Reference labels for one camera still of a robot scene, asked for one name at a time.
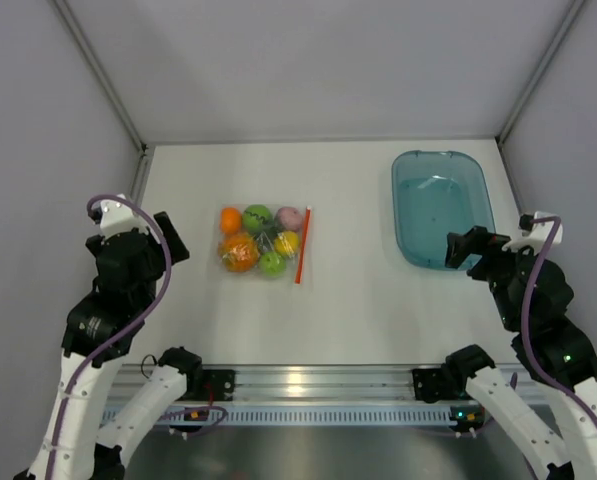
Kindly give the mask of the clear zip top bag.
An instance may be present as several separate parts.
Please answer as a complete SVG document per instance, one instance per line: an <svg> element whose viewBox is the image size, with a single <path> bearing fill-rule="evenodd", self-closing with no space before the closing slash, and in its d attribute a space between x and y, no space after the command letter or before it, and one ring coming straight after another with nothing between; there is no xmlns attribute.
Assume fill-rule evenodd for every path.
<svg viewBox="0 0 597 480"><path fill-rule="evenodd" d="M251 235L257 245L258 251L259 251L259 259L260 256L268 251L275 251L274 247L273 247L273 241L276 238L277 234L282 232L282 231L288 231L288 230L283 230L277 223L275 220L275 216L277 211L284 206L290 206L290 207L294 207L297 208L304 217L304 222L302 225L302 228L299 231L295 231L297 232L300 236L301 236L301 245L300 245L300 251L299 253L294 256L293 258L286 258L283 257L285 259L286 262L286 270L285 272L277 277L268 277L265 276L258 267L258 262L257 264L250 269L249 271L246 271L244 273L232 273L229 272L223 265L221 258L218 254L218 247L219 244L223 241L223 239L226 236L229 235L224 235L221 231L220 231L220 214L223 208L225 207L235 207L237 208L240 212L241 215L243 213L243 211L250 205L253 204L262 204L265 205L269 208L269 210L272 213L273 216L273 223L272 225L267 228L266 230L258 233L258 234L250 234L249 232L247 232L243 225L242 228L239 232L246 232L249 235ZM253 204L247 204L247 205L237 205L237 204L233 204L233 205L227 205L221 208L221 210L218 213L217 216L217 246L216 246L216 255L217 255L217 259L218 259L218 264L220 265L220 267L222 268L222 270L226 273L232 274L232 275L237 275L240 277L252 277L252 278L258 278L261 280L266 280L266 281L275 281L275 280L283 280L283 281L287 281L293 285L300 285L303 283L304 281L304 276L305 276L305 266L306 266L306 257L307 257L307 243L309 240L309 233L310 233L310 228L311 228L311 220L312 220L312 216L313 216L313 208L311 206L306 206L302 209L293 206L293 205L275 205L275 204L265 204L265 203L253 203Z"/></svg>

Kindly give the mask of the yellow toy lemon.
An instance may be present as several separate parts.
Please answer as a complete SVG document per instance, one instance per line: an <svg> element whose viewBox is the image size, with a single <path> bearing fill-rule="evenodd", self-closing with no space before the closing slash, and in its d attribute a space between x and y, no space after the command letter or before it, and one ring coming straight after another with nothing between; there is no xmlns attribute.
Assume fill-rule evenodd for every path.
<svg viewBox="0 0 597 480"><path fill-rule="evenodd" d="M293 258L300 251L301 236L295 231L282 231L273 241L274 250L283 257Z"/></svg>

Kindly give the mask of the orange toy pineapple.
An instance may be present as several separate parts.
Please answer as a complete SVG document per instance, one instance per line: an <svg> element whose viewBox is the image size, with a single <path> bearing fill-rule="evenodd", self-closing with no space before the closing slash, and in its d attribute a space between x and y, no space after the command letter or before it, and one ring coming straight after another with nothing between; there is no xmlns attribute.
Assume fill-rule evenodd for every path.
<svg viewBox="0 0 597 480"><path fill-rule="evenodd" d="M224 267L232 273L244 273L259 260L254 238L246 232L226 236L219 244L218 254Z"/></svg>

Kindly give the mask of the purple toy onion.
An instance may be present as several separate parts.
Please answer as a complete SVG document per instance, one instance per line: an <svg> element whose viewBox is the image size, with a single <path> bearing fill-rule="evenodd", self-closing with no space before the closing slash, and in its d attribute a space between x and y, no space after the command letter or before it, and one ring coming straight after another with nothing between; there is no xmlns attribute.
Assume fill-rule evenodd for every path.
<svg viewBox="0 0 597 480"><path fill-rule="evenodd" d="M275 220L283 230L299 231L302 228L304 217L297 208L284 206L277 211Z"/></svg>

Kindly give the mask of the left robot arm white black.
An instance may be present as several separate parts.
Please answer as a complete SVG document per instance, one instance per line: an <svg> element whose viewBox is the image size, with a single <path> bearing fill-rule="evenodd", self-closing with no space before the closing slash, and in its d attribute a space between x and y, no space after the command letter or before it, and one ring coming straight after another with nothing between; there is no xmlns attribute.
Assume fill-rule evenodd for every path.
<svg viewBox="0 0 597 480"><path fill-rule="evenodd" d="M189 252L164 212L144 221L114 203L94 217L101 232L86 246L97 275L91 292L68 314L50 422L20 479L121 479L168 407L203 390L201 358L183 347L169 348L132 399L111 421L102 421L132 341L162 300L156 284L166 282Z"/></svg>

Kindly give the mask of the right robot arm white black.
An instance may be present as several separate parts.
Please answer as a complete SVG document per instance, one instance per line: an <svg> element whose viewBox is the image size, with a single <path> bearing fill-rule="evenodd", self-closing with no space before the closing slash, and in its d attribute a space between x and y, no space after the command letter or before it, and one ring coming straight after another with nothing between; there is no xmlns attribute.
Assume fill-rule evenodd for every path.
<svg viewBox="0 0 597 480"><path fill-rule="evenodd" d="M556 215L524 215L520 237L481 226L447 236L445 265L478 262L468 276L488 285L511 347L547 401L551 429L521 398L485 350L466 346L435 368L413 370L415 397L426 403L473 400L475 419L457 411L456 437L475 435L495 421L537 479L597 479L597 355L588 336L566 316L574 298L562 269L548 260L562 238Z"/></svg>

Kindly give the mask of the green toy apple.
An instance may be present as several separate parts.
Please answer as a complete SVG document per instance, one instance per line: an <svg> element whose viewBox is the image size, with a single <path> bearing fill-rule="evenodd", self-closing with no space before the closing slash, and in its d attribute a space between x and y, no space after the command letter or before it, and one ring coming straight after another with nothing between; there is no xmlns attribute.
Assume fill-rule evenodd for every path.
<svg viewBox="0 0 597 480"><path fill-rule="evenodd" d="M265 276L277 277L285 272L286 262L279 253L268 251L260 256L258 267Z"/></svg>

